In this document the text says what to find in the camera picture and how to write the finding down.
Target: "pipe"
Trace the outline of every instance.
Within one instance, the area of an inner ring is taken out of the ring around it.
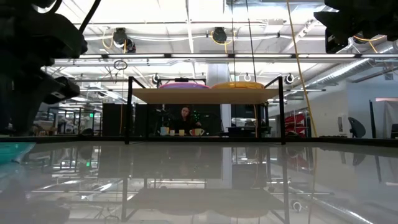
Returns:
[[[308,21],[308,22],[305,24],[304,28],[301,29],[301,30],[298,32],[298,34],[295,35],[295,40],[296,40],[296,42],[302,40],[302,38],[303,38],[310,30],[312,30],[312,29],[315,27],[315,25],[317,24],[317,22],[318,22],[318,21],[317,21],[316,19],[312,19],[312,20]],[[286,47],[285,47],[283,50],[279,51],[279,53],[287,52],[287,51],[288,51],[289,49],[291,49],[293,46],[294,46],[294,42],[293,42],[293,39],[292,39],[292,40],[286,45]]]
[[[384,53],[397,54],[398,41],[395,41],[393,43],[384,42],[382,44],[379,44],[376,48],[380,54]],[[373,49],[368,50],[366,53],[372,54]],[[327,85],[331,83],[338,83],[339,81],[344,80],[345,78],[348,78],[352,75],[358,74],[359,72],[363,72],[369,68],[372,68],[373,67],[372,63],[375,63],[373,59],[364,58],[360,60],[355,60],[351,63],[339,64],[333,67],[332,69],[329,69],[321,73],[319,76],[316,76],[315,78],[308,81],[309,84],[307,84],[306,87],[311,87],[317,84]]]

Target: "person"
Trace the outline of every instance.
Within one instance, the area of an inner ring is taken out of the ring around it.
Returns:
[[[188,106],[184,106],[181,109],[181,117],[172,123],[171,129],[174,129],[176,133],[179,130],[185,130],[185,134],[189,134],[189,130],[200,128],[201,123],[195,122],[191,119],[191,109]]]

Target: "fluorescent light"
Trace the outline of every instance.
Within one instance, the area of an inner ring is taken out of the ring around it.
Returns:
[[[253,54],[236,54],[235,57],[252,58]],[[255,58],[291,58],[291,54],[254,54]]]
[[[396,58],[398,54],[363,54],[362,58]]]
[[[228,54],[172,54],[172,58],[226,58]]]
[[[110,183],[110,184],[105,184],[104,186],[102,186],[101,188],[99,188],[99,191],[104,191],[104,190],[110,188],[111,186],[112,186],[112,183]]]
[[[101,55],[81,55],[79,58],[102,58]]]
[[[88,101],[86,98],[83,97],[73,97],[72,100],[76,100],[76,101]]]
[[[285,90],[285,91],[296,91],[296,92],[298,92],[298,91],[304,91],[303,89],[299,89],[299,90]],[[309,90],[306,90],[306,91],[326,91],[325,89],[309,89]]]
[[[353,58],[355,54],[300,54],[299,58]]]
[[[108,90],[100,90],[100,89],[82,89],[80,91],[108,91]]]
[[[163,58],[164,54],[110,54],[109,58]]]

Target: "wall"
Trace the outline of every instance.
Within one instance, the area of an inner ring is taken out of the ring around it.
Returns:
[[[349,123],[344,119],[343,132],[338,129],[338,117],[347,117],[348,99],[346,83],[341,82],[337,86],[327,86],[324,92],[311,92],[308,94],[313,113],[313,119],[317,127],[318,136],[336,136],[345,134],[349,136]],[[285,105],[285,112],[306,108],[305,100],[288,101]],[[279,107],[274,106],[269,109],[270,116],[279,114]]]
[[[380,68],[373,68],[368,71],[359,73],[350,79],[354,80],[359,77],[373,74]],[[384,103],[376,102],[376,98],[393,98],[398,97],[397,79],[398,76],[394,75],[395,80],[386,81],[384,76],[381,75],[370,80],[360,83],[347,84],[348,94],[348,113],[350,117],[357,119],[363,124],[366,129],[364,138],[371,138],[371,117],[369,100],[373,102],[374,120],[376,124],[376,137],[383,137],[383,117],[384,117]]]

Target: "frame leg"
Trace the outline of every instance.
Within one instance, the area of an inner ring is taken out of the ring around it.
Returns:
[[[132,118],[132,78],[129,77],[129,89],[127,96],[127,108],[126,108],[126,127],[124,132],[124,143],[130,144],[130,127],[131,127],[131,118]]]

